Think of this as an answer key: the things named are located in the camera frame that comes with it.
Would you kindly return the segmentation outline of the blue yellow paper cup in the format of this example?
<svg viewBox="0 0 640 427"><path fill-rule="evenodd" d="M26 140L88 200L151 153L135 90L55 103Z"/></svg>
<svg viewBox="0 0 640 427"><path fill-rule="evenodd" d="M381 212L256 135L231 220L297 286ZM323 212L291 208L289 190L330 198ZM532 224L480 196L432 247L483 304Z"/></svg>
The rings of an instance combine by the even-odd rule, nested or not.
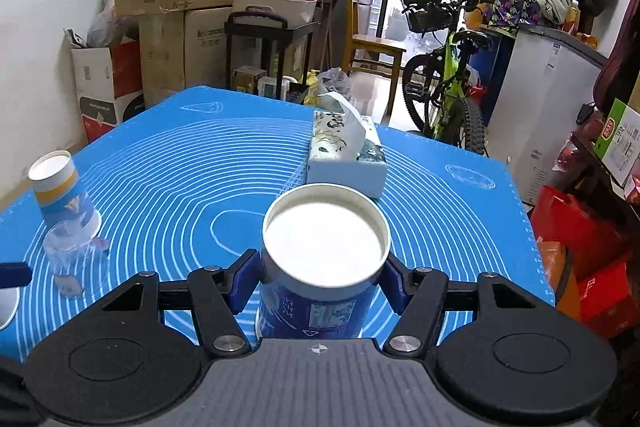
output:
<svg viewBox="0 0 640 427"><path fill-rule="evenodd" d="M80 239L93 239L102 217L81 181L68 150L54 150L38 158L27 173L47 230L64 225Z"/></svg>

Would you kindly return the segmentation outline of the patterned purple bag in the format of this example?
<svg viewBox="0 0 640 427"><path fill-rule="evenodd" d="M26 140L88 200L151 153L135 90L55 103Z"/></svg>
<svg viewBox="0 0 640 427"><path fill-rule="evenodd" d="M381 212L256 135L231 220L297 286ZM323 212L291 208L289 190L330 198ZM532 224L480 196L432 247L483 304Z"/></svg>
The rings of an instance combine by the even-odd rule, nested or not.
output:
<svg viewBox="0 0 640 427"><path fill-rule="evenodd" d="M538 0L490 0L487 25L515 35L521 24L542 23Z"/></svg>

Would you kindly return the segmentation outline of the black utility cart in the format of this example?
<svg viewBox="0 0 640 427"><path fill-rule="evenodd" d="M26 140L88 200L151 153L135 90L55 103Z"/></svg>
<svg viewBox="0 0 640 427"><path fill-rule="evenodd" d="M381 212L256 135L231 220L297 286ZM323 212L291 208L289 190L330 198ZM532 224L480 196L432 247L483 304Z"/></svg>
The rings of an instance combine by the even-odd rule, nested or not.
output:
<svg viewBox="0 0 640 427"><path fill-rule="evenodd" d="M276 95L282 94L284 56L287 48L300 38L306 38L306 52L303 64L302 85L307 86L308 66L310 62L312 40L314 32L319 26L312 20L309 23L291 27L288 21L280 15L266 12L232 12L224 23L226 34L226 89L232 89L232 42L234 37L248 37L260 40L260 66L270 69L273 51L279 53L277 70Z"/></svg>

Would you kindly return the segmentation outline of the purple paper cup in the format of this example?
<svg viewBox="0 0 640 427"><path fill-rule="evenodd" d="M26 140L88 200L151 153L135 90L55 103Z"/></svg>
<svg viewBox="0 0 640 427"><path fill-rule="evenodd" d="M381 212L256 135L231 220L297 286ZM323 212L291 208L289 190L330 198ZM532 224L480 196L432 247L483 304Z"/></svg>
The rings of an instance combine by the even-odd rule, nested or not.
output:
<svg viewBox="0 0 640 427"><path fill-rule="evenodd" d="M280 195L262 221L256 336L359 336L390 255L390 226L368 196L337 184Z"/></svg>

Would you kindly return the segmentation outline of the orange bag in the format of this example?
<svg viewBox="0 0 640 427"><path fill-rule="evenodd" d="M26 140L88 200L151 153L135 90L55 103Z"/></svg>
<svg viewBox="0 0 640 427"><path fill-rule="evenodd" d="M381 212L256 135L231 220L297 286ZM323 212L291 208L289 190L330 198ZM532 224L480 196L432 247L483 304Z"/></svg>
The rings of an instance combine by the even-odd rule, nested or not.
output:
<svg viewBox="0 0 640 427"><path fill-rule="evenodd" d="M555 308L579 321L580 294L572 253L559 242L537 243L544 273L554 291Z"/></svg>

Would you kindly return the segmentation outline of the green white product box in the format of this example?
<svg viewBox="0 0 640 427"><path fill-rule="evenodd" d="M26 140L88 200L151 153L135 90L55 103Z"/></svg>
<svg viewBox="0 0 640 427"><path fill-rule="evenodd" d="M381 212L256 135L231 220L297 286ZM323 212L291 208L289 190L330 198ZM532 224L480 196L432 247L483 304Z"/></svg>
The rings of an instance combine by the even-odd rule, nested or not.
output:
<svg viewBox="0 0 640 427"><path fill-rule="evenodd" d="M640 116L616 98L594 151L616 184L623 187L639 157Z"/></svg>

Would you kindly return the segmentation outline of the lower stacked cardboard box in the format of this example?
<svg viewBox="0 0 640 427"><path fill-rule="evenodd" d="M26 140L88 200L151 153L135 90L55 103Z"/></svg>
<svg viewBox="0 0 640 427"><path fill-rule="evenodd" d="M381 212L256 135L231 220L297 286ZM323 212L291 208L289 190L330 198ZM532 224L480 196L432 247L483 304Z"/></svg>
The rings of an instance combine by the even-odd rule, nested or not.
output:
<svg viewBox="0 0 640 427"><path fill-rule="evenodd" d="M226 87L229 8L145 15L139 20L142 89L152 107L184 89Z"/></svg>

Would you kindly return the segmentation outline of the clear plastic cup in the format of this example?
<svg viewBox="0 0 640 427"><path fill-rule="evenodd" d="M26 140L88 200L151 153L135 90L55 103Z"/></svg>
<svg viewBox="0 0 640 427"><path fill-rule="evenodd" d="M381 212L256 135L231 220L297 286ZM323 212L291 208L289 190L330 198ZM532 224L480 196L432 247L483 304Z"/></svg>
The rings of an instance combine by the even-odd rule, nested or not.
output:
<svg viewBox="0 0 640 427"><path fill-rule="evenodd" d="M95 294L107 278L111 243L61 222L44 236L42 248L58 292L66 298Z"/></svg>

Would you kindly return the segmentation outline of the wooden chair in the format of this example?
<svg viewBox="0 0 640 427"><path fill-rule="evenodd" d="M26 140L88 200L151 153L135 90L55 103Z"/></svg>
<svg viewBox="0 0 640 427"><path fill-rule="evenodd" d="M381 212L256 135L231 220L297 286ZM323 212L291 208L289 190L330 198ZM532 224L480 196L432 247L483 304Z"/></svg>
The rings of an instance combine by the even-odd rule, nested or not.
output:
<svg viewBox="0 0 640 427"><path fill-rule="evenodd" d="M374 66L379 76L390 80L390 94L386 102L382 123L388 124L392 117L395 104L396 90L400 78L401 59L407 51L406 47L398 41L381 37L372 37L360 34L359 30L359 2L358 0L346 0L345 18L345 44L342 61L342 69L346 74L351 72L367 72L367 65ZM357 52L367 54L384 54L393 59L388 65L379 60L369 60L367 57L357 57Z"/></svg>

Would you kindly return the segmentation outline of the white tissue box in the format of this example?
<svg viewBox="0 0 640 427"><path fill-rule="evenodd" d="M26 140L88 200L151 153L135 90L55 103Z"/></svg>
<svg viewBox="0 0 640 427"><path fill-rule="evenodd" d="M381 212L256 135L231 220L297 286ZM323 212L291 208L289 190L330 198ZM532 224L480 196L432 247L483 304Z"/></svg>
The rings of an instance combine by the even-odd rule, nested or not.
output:
<svg viewBox="0 0 640 427"><path fill-rule="evenodd" d="M334 91L318 96L307 158L307 183L347 186L382 197L387 162L373 119Z"/></svg>

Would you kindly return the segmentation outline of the red white cardboard box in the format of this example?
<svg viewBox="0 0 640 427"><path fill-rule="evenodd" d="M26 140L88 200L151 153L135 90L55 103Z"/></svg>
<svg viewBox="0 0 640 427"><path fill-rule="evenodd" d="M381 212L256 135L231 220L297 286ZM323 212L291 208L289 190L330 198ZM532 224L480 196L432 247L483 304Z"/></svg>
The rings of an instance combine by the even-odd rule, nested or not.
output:
<svg viewBox="0 0 640 427"><path fill-rule="evenodd" d="M140 46L128 40L110 48L89 48L71 29L76 98L89 143L145 110Z"/></svg>

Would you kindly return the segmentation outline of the green black bicycle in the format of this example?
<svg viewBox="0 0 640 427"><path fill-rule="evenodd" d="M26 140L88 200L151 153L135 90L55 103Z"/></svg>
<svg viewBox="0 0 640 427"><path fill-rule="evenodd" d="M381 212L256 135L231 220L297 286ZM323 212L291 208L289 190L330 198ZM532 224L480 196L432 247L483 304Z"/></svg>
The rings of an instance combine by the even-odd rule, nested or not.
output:
<svg viewBox="0 0 640 427"><path fill-rule="evenodd" d="M421 36L448 31L439 48L411 57L401 78L402 97L416 132L437 142L485 156L480 106L469 97L471 57L491 46L474 29L454 30L461 12L473 13L489 0L400 0L410 31Z"/></svg>

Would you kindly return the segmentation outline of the blue silicone mat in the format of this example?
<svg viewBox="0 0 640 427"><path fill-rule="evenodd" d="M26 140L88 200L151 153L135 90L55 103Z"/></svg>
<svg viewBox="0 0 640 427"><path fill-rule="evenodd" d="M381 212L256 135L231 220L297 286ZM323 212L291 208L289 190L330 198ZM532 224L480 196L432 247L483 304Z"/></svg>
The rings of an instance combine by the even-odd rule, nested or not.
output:
<svg viewBox="0 0 640 427"><path fill-rule="evenodd" d="M141 271L182 280L262 243L273 199L302 184L310 107L192 88L121 124L74 161L110 245L105 294ZM378 207L392 251L455 281L496 272L552 303L532 227L502 162L390 127Z"/></svg>

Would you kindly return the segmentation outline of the red shopping bag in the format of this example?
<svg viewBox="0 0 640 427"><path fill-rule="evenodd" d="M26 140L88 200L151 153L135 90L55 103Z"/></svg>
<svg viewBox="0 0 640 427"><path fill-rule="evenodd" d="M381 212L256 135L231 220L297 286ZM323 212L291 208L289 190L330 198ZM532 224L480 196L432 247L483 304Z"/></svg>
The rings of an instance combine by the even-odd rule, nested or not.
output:
<svg viewBox="0 0 640 427"><path fill-rule="evenodd" d="M537 243L559 242L573 255L579 323L605 339L639 324L639 249L575 196L545 185L530 217Z"/></svg>

